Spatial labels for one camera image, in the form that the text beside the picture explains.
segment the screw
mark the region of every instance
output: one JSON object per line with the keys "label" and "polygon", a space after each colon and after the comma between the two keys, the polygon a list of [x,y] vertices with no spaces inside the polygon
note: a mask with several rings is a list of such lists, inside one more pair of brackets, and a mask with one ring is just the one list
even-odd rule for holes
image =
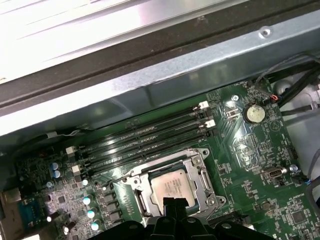
{"label": "screw", "polygon": [[270,37],[272,34],[271,28],[268,26],[264,26],[259,31],[259,37],[262,39]]}
{"label": "screw", "polygon": [[237,102],[239,100],[239,96],[238,95],[232,95],[231,100],[234,102]]}
{"label": "screw", "polygon": [[228,224],[228,223],[224,223],[224,224],[222,224],[222,227],[223,227],[224,229],[230,229],[230,228],[231,228],[231,225]]}
{"label": "screw", "polygon": [[208,204],[211,205],[211,206],[215,204],[215,200],[214,200],[213,197],[208,197],[207,202],[208,202]]}
{"label": "screw", "polygon": [[295,173],[295,172],[297,172],[297,171],[299,170],[299,168],[298,168],[297,165],[291,164],[291,165],[289,166],[289,170],[290,170],[291,172]]}
{"label": "screw", "polygon": [[139,183],[140,183],[140,180],[139,180],[138,178],[135,178],[134,181],[133,181],[133,183],[134,183],[134,184],[139,184]]}
{"label": "screw", "polygon": [[194,224],[196,222],[196,220],[192,217],[189,217],[186,221],[190,224]]}
{"label": "screw", "polygon": [[200,158],[198,156],[196,156],[194,159],[193,159],[193,163],[194,164],[199,164],[200,163]]}

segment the blue capacitor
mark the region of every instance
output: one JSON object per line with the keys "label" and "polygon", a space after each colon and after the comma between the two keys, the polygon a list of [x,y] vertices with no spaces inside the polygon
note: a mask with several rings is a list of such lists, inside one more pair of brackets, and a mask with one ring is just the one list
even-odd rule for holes
{"label": "blue capacitor", "polygon": [[53,172],[53,177],[54,177],[55,179],[60,178],[60,177],[61,177],[61,172],[60,172],[59,170],[55,170],[55,171]]}
{"label": "blue capacitor", "polygon": [[59,168],[59,164],[58,163],[56,163],[56,162],[53,162],[53,163],[51,163],[51,168],[52,168],[52,170],[57,170],[58,168]]}

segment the black cable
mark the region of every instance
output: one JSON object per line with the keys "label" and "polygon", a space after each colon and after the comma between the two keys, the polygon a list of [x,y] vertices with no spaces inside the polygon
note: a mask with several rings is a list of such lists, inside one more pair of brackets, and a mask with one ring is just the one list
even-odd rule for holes
{"label": "black cable", "polygon": [[308,199],[310,205],[312,206],[315,214],[318,216],[318,218],[320,218],[320,208],[318,207],[314,195],[313,195],[313,190],[314,188],[316,188],[317,186],[320,185],[320,176],[318,176],[315,180],[313,180],[307,187],[305,190],[305,195],[306,198]]}
{"label": "black cable", "polygon": [[277,102],[279,108],[291,101],[297,96],[307,85],[313,82],[320,75],[320,66],[317,66],[305,73],[297,82],[295,82],[288,90],[286,90]]}
{"label": "black cable", "polygon": [[311,160],[311,163],[310,163],[310,166],[309,166],[309,170],[308,170],[308,173],[306,175],[306,177],[308,179],[311,179],[312,171],[314,170],[315,165],[316,165],[317,160],[318,160],[319,157],[320,157],[320,148],[315,152],[315,154],[313,155],[313,158]]}
{"label": "black cable", "polygon": [[292,110],[282,111],[281,114],[282,114],[282,116],[290,116],[290,115],[294,115],[294,114],[305,113],[305,112],[311,111],[311,110],[313,110],[311,105],[307,105],[307,106],[298,107],[298,108],[295,108]]}
{"label": "black cable", "polygon": [[274,84],[279,80],[311,70],[317,67],[317,65],[318,65],[317,62],[307,62],[307,63],[291,66],[286,69],[270,73],[268,74],[267,78],[270,84]]}
{"label": "black cable", "polygon": [[315,57],[315,56],[313,56],[313,55],[311,55],[311,54],[309,54],[309,53],[305,53],[305,52],[298,53],[298,54],[296,54],[296,55],[290,56],[290,57],[282,60],[281,62],[273,65],[272,67],[270,67],[269,69],[267,69],[265,72],[263,72],[263,73],[255,80],[255,84],[254,84],[255,88],[256,88],[259,92],[261,92],[261,93],[263,93],[263,94],[265,94],[265,95],[267,95],[267,96],[269,96],[269,97],[272,97],[272,96],[273,96],[272,93],[269,93],[269,92],[267,92],[266,90],[264,90],[264,89],[261,88],[261,86],[260,86],[260,81],[261,81],[263,78],[265,78],[265,76],[267,76],[268,74],[270,74],[271,72],[273,72],[275,69],[277,69],[278,67],[280,67],[281,65],[286,64],[287,62],[289,62],[289,61],[291,61],[291,60],[293,60],[293,59],[296,59],[296,58],[299,58],[299,57],[303,57],[303,56],[308,56],[309,58],[311,58],[312,60],[314,60],[315,62],[317,62],[317,63],[320,64],[320,59],[319,59],[319,58],[317,58],[317,57]]}

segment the integrated circuit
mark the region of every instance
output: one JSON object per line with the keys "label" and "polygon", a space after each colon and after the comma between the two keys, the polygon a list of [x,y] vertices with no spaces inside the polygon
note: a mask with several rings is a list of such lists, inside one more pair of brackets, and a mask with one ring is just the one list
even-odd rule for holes
{"label": "integrated circuit", "polygon": [[186,172],[183,169],[171,171],[153,178],[150,181],[152,188],[152,202],[157,204],[161,214],[164,213],[164,198],[185,198],[189,207],[196,204],[193,189]]}
{"label": "integrated circuit", "polygon": [[299,224],[299,223],[306,220],[306,216],[304,214],[304,211],[297,211],[297,212],[292,213],[292,218],[293,218],[294,223],[296,223],[296,224]]}
{"label": "integrated circuit", "polygon": [[64,197],[64,196],[59,197],[59,198],[58,198],[58,202],[59,202],[60,204],[65,203],[65,202],[66,202],[65,197]]}

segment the wire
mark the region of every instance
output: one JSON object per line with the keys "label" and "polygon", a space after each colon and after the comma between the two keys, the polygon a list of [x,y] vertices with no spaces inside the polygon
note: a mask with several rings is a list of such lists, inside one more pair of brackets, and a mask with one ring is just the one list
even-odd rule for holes
{"label": "wire", "polygon": [[318,207],[314,195],[313,195],[313,190],[317,186],[320,185],[320,176],[318,176],[316,179],[314,179],[305,189],[305,195],[306,198],[308,199],[310,205],[312,206],[315,214],[320,218],[320,208]]}
{"label": "wire", "polygon": [[57,138],[57,137],[60,137],[60,136],[74,137],[76,134],[80,133],[82,130],[81,129],[76,129],[76,130],[73,130],[70,133],[67,133],[68,131],[69,130],[63,130],[63,131],[59,131],[59,132],[51,131],[51,132],[47,132],[45,134],[36,136],[36,137],[24,142],[23,144],[18,146],[16,149],[14,149],[12,151],[12,153],[11,153],[10,158],[11,159],[15,159],[16,157],[18,157],[21,154],[21,152],[24,149],[26,149],[27,147],[30,147],[30,146],[32,146],[32,145],[34,145],[36,143],[42,142],[42,141],[47,140],[47,139]]}
{"label": "wire", "polygon": [[298,107],[292,110],[282,111],[281,114],[282,116],[290,116],[290,115],[305,113],[312,110],[313,110],[312,106],[307,105],[307,106]]}
{"label": "wire", "polygon": [[313,155],[313,158],[311,160],[311,163],[310,163],[310,166],[309,166],[309,170],[308,170],[308,173],[306,175],[306,177],[308,179],[311,179],[311,174],[315,168],[315,165],[317,163],[317,160],[319,159],[320,157],[320,148],[315,152],[315,154]]}
{"label": "wire", "polygon": [[283,107],[286,103],[291,101],[297,96],[307,85],[312,83],[320,75],[320,66],[317,66],[307,73],[305,73],[298,81],[296,81],[288,90],[282,95],[278,101],[279,108]]}
{"label": "wire", "polygon": [[317,62],[309,61],[307,63],[291,66],[286,69],[270,73],[268,74],[267,77],[268,77],[269,83],[274,84],[275,82],[285,79],[287,77],[309,71],[317,67],[317,65],[318,65]]}
{"label": "wire", "polygon": [[266,90],[264,90],[264,89],[261,88],[261,86],[260,86],[261,80],[262,80],[263,78],[265,78],[265,76],[267,76],[269,73],[273,72],[275,69],[277,69],[278,67],[280,67],[281,65],[286,64],[287,62],[289,62],[289,61],[291,61],[291,60],[293,60],[293,59],[296,59],[296,58],[298,58],[298,57],[302,57],[302,56],[308,56],[309,58],[311,58],[312,60],[314,60],[315,62],[317,62],[317,63],[320,64],[320,59],[317,58],[316,56],[313,56],[312,54],[305,53],[305,52],[298,53],[298,54],[296,54],[296,55],[290,56],[290,57],[282,60],[281,62],[273,65],[272,67],[270,67],[269,69],[267,69],[265,72],[263,72],[263,73],[255,80],[255,84],[254,84],[255,88],[256,88],[259,92],[261,92],[261,93],[263,93],[263,94],[265,94],[265,95],[267,95],[267,96],[269,96],[269,97],[271,97],[271,98],[274,98],[274,97],[273,97],[274,94],[269,93],[268,91],[266,91]]}

